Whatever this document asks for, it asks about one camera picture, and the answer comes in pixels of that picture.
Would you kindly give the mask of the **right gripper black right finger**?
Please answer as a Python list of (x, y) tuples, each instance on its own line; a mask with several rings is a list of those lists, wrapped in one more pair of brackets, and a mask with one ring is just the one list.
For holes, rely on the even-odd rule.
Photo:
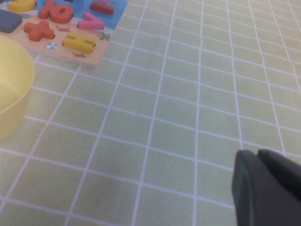
[(300, 200), (301, 166), (268, 149), (258, 150), (257, 156), (279, 184)]

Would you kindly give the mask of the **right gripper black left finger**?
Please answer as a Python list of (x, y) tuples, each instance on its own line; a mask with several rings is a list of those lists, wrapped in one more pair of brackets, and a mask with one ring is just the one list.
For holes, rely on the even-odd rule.
[(239, 226), (301, 224), (301, 200), (279, 184), (257, 153), (237, 151), (232, 195)]

